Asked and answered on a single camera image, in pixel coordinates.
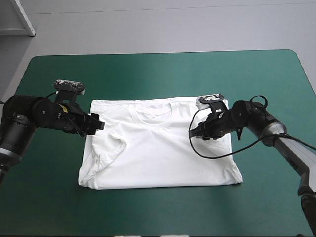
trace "gray floor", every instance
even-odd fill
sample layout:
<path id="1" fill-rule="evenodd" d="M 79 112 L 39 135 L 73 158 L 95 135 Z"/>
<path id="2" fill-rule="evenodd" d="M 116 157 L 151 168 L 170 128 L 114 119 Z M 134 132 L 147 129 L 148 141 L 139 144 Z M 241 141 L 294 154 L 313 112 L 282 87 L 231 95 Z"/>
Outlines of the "gray floor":
<path id="1" fill-rule="evenodd" d="M 21 0 L 37 35 L 0 37 L 0 98 L 38 55 L 292 49 L 316 88 L 316 1 Z"/>

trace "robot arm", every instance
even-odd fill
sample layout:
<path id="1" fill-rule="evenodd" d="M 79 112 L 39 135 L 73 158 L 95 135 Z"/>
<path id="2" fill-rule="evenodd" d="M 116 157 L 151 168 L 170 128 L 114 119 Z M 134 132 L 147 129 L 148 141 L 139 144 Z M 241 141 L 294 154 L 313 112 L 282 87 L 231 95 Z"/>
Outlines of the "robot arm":
<path id="1" fill-rule="evenodd" d="M 27 150 L 37 128 L 62 130 L 66 133 L 94 135 L 103 129 L 99 115 L 83 112 L 76 103 L 84 95 L 80 82 L 57 80 L 54 102 L 47 97 L 10 97 L 3 105 L 0 124 L 0 182 L 10 167 L 18 164 Z"/>
<path id="2" fill-rule="evenodd" d="M 260 96 L 265 99 L 264 105 L 254 102 L 255 97 L 236 101 L 229 110 L 220 94 L 197 98 L 199 110 L 210 108 L 212 113 L 198 127 L 189 130 L 189 137 L 218 139 L 236 131 L 240 140 L 242 129 L 247 127 L 264 145 L 275 147 L 301 176 L 298 195 L 302 196 L 303 212 L 316 236 L 316 155 L 301 141 L 287 135 L 285 125 L 267 112 L 265 97 Z"/>

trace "folded t-shirt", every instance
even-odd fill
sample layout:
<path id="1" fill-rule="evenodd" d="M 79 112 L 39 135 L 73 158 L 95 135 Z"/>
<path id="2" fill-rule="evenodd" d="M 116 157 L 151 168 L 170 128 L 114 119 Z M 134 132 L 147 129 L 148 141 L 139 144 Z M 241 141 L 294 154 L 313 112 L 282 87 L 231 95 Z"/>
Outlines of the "folded t-shirt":
<path id="1" fill-rule="evenodd" d="M 206 159 L 191 148 L 188 129 L 195 97 L 91 103 L 104 130 L 87 136 L 79 184 L 92 189 L 227 185 L 242 182 L 232 156 Z M 192 128 L 211 111 L 200 111 Z M 230 134 L 192 138 L 203 155 L 230 153 Z"/>

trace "green tabletop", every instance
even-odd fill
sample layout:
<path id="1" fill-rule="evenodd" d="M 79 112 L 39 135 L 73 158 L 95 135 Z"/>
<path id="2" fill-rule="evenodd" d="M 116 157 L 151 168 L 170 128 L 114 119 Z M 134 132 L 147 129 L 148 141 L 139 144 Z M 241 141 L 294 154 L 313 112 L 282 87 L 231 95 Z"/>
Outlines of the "green tabletop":
<path id="1" fill-rule="evenodd" d="M 315 94 L 291 50 L 39 56 L 16 94 L 46 96 L 56 79 L 81 81 L 78 97 L 143 100 L 221 93 L 232 105 L 265 95 L 289 134 L 314 143 Z M 256 138 L 232 134 L 233 150 Z M 39 129 L 0 187 L 1 235 L 311 235 L 300 178 L 274 149 L 236 154 L 244 182 L 220 187 L 91 190 L 78 185 L 84 139 Z"/>

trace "t-shirt neckline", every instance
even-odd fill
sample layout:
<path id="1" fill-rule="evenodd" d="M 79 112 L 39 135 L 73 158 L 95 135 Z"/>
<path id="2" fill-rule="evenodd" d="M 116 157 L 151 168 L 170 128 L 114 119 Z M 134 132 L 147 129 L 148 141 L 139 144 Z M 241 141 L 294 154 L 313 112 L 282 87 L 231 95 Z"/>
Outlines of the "t-shirt neckline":
<path id="1" fill-rule="evenodd" d="M 156 115 L 163 114 L 164 112 L 167 113 L 168 111 L 171 111 L 169 118 L 165 119 L 164 121 L 162 121 L 160 123 L 150 124 L 150 123 L 147 123 L 139 118 L 139 116 L 137 115 L 137 113 L 138 113 L 137 105 L 141 104 L 141 103 L 136 102 L 136 103 L 130 104 L 128 106 L 128 109 L 129 109 L 129 112 L 130 112 L 130 114 L 131 114 L 131 116 L 136 124 L 142 125 L 142 126 L 149 128 L 149 129 L 162 129 L 162 128 L 166 128 L 166 127 L 170 126 L 170 124 L 172 123 L 173 117 L 174 117 L 174 112 L 175 112 L 175 105 L 174 105 L 174 103 L 170 103 L 168 100 L 159 102 L 159 104 L 161 104 L 161 103 L 168 104 L 170 106 L 170 109 L 168 109 L 168 110 L 166 110 L 165 108 L 164 109 L 147 109 L 144 107 L 139 109 L 140 113 L 151 114 L 152 111 L 155 111 Z"/>

